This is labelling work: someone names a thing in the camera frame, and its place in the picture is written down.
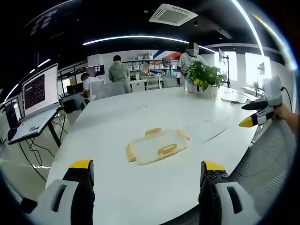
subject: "human hand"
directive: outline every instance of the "human hand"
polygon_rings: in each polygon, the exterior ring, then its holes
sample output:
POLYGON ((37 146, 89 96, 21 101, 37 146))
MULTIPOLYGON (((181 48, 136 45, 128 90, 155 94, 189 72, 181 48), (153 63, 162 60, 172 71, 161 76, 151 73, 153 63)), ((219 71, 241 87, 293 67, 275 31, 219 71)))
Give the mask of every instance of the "human hand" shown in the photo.
POLYGON ((285 106, 285 104, 281 104, 274 109, 273 119, 276 117, 280 117, 282 119, 286 119, 288 114, 290 114, 290 110, 285 106))

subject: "white shirt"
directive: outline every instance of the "white shirt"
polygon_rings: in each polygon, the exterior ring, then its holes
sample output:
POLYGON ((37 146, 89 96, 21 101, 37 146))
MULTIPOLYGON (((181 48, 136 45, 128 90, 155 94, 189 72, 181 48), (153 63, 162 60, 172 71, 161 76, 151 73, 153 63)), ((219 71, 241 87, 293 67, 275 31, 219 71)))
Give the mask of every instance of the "white shirt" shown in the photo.
POLYGON ((98 82, 100 79, 98 77, 90 76, 83 82, 83 90, 90 89, 90 83, 98 82))
POLYGON ((206 65, 204 58, 201 55, 196 55, 194 57, 190 56, 187 52, 181 54, 177 66, 183 70, 187 70, 188 67, 196 61, 202 62, 206 65))

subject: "floor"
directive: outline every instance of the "floor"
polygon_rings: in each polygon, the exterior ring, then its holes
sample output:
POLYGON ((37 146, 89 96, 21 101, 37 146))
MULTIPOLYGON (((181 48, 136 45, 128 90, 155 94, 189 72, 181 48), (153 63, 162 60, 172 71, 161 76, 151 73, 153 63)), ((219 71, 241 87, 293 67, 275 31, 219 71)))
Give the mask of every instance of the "floor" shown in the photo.
MULTIPOLYGON (((75 122, 80 112, 81 111, 76 111, 67 114, 64 125, 66 131, 72 127, 72 124, 75 122)), ((53 121, 62 124, 63 119, 64 115, 61 114, 54 118, 53 121)), ((60 136, 61 127, 57 124, 53 124, 53 126, 58 136, 60 136)), ((66 133, 63 131, 61 136, 62 142, 65 136, 66 133)), ((54 156, 58 151, 58 146, 48 128, 46 128, 39 137, 35 138, 34 143, 49 149, 54 156)), ((36 158, 34 153, 29 150, 26 141, 23 141, 20 144, 30 162, 36 170, 41 173, 45 180, 47 180, 54 159, 53 156, 47 150, 33 145, 33 149, 38 150, 41 156, 42 161, 38 162, 37 159, 40 161, 38 152, 35 152, 37 155, 36 158)), ((39 194, 45 188, 46 182, 32 169, 17 143, 8 145, 6 140, 4 145, 0 146, 0 167, 12 188, 23 197, 37 200, 39 194)))

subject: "laptop screen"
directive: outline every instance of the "laptop screen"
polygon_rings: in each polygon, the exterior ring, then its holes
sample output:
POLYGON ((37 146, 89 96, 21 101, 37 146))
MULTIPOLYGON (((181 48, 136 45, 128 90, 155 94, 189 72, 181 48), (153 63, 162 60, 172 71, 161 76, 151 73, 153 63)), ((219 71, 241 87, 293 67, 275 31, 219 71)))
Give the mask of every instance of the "laptop screen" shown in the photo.
POLYGON ((25 116, 57 103, 57 64, 24 82, 22 92, 25 116))

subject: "green leaves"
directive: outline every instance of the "green leaves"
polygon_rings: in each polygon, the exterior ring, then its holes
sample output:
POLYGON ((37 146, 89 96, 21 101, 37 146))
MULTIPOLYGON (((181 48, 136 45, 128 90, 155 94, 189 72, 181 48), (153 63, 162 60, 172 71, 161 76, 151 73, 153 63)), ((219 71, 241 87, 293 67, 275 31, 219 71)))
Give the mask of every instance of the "green leaves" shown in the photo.
POLYGON ((221 74, 221 69, 217 67, 206 66, 203 63, 197 61, 190 65, 187 73, 189 79, 193 81, 199 79, 199 86, 205 91, 209 85, 220 87, 227 80, 225 74, 221 74))

